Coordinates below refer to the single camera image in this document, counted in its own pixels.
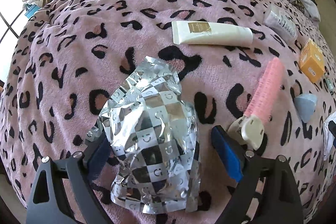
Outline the pink leopard print blanket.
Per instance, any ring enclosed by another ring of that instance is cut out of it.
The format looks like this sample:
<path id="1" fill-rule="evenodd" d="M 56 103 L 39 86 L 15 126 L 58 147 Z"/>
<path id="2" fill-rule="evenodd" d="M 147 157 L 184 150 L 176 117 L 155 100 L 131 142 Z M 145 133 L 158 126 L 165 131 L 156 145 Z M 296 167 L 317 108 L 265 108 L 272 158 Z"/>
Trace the pink leopard print blanket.
<path id="1" fill-rule="evenodd" d="M 286 43 L 264 23 L 268 7 L 285 10 L 297 28 Z M 249 28 L 249 47 L 176 45 L 173 21 L 233 24 Z M 325 80 L 313 84 L 299 69 L 299 54 L 313 39 L 335 79 L 335 61 L 317 26 L 287 0 L 53 0 L 32 16 L 10 51 L 1 94 L 1 160 L 9 187 L 25 210 L 44 156 L 66 159 L 84 139 L 118 86 L 146 57 L 178 72 L 184 101 L 195 104 L 202 159 L 201 207 L 145 215 L 110 200 L 118 161 L 109 155 L 91 186 L 115 223 L 214 223 L 235 188 L 210 144 L 210 130 L 228 128 L 250 102 L 269 60 L 278 57 L 284 78 L 265 128 L 263 157 L 285 155 L 293 170 L 305 221 L 313 218 L 335 170 L 335 151 L 323 160 L 323 122 L 335 111 Z M 310 121 L 294 105 L 302 93 L 317 96 Z"/>

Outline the small green tube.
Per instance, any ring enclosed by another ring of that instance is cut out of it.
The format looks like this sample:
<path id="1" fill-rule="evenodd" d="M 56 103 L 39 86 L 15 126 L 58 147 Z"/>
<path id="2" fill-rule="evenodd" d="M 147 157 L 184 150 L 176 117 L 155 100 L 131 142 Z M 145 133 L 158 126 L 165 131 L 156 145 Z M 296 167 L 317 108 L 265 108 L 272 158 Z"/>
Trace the small green tube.
<path id="1" fill-rule="evenodd" d="M 333 87 L 333 84 L 331 82 L 331 79 L 329 79 L 328 76 L 325 76 L 325 80 L 326 80 L 326 84 L 327 84 L 327 87 L 329 89 L 330 94 L 333 94 L 334 93 L 334 87 Z"/>

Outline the white cream tube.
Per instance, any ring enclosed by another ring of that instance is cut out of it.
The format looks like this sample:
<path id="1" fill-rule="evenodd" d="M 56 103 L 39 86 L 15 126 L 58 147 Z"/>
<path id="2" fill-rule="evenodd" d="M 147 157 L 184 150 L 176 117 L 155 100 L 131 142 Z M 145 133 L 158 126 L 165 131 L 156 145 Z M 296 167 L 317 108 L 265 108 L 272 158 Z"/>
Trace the white cream tube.
<path id="1" fill-rule="evenodd" d="M 249 28 L 233 24 L 173 21 L 173 43 L 176 45 L 215 45 L 249 47 L 253 34 Z"/>

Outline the pink hair roller clip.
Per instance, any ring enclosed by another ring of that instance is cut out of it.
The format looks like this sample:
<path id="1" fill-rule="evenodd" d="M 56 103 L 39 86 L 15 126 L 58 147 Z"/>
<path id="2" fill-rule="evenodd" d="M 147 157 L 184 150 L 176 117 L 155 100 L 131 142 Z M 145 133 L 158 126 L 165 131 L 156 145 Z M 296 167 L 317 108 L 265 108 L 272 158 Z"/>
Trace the pink hair roller clip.
<path id="1" fill-rule="evenodd" d="M 272 108 L 282 85 L 284 65 L 278 57 L 266 66 L 264 74 L 243 116 L 228 128 L 228 135 L 240 145 L 247 144 L 254 150 L 260 148 L 265 125 L 269 122 Z"/>

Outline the white paper bag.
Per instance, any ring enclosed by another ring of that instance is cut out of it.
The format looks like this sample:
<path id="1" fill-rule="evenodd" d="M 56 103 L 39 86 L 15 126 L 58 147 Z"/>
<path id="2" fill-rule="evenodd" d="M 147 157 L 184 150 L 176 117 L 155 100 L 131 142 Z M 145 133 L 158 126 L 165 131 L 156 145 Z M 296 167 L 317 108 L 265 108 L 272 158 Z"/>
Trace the white paper bag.
<path id="1" fill-rule="evenodd" d="M 330 114 L 323 122 L 323 160 L 326 161 L 334 143 L 334 135 L 329 130 L 329 123 L 335 122 L 335 112 Z"/>

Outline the orange cardboard box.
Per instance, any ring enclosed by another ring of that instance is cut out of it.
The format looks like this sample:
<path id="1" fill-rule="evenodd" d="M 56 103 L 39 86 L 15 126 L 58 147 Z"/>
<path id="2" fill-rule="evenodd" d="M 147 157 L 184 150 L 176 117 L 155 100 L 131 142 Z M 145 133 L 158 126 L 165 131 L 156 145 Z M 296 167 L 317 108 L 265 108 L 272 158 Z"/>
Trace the orange cardboard box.
<path id="1" fill-rule="evenodd" d="M 322 50 L 312 39 L 309 39 L 301 50 L 299 68 L 313 84 L 325 74 Z"/>

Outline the silver checkered foil bag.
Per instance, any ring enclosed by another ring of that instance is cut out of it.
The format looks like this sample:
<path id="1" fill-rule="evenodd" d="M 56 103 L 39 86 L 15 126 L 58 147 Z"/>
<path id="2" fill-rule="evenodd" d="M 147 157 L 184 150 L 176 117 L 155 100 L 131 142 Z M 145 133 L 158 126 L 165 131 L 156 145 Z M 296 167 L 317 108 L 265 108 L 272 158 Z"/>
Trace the silver checkered foil bag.
<path id="1" fill-rule="evenodd" d="M 197 210 L 197 115 L 181 94 L 173 66 L 146 57 L 102 107 L 88 137 L 105 135 L 120 164 L 115 204 L 145 214 Z"/>

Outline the white tissue pack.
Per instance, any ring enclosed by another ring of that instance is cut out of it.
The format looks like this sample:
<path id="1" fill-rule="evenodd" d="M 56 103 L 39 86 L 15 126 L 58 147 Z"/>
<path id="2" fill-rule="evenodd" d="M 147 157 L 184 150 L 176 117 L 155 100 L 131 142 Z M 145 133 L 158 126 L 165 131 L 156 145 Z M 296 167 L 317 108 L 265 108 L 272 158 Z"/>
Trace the white tissue pack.
<path id="1" fill-rule="evenodd" d="M 281 7 L 271 4 L 264 14 L 263 23 L 287 44 L 297 40 L 297 28 Z"/>

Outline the blue makeup sponge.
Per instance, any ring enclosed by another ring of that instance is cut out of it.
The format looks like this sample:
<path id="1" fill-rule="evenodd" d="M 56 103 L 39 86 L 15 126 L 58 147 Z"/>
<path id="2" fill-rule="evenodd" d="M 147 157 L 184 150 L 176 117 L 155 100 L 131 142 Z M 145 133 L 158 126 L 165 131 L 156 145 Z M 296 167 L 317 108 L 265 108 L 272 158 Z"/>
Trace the blue makeup sponge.
<path id="1" fill-rule="evenodd" d="M 318 98 L 311 93 L 302 93 L 294 98 L 295 109 L 303 123 L 310 121 L 315 112 Z"/>

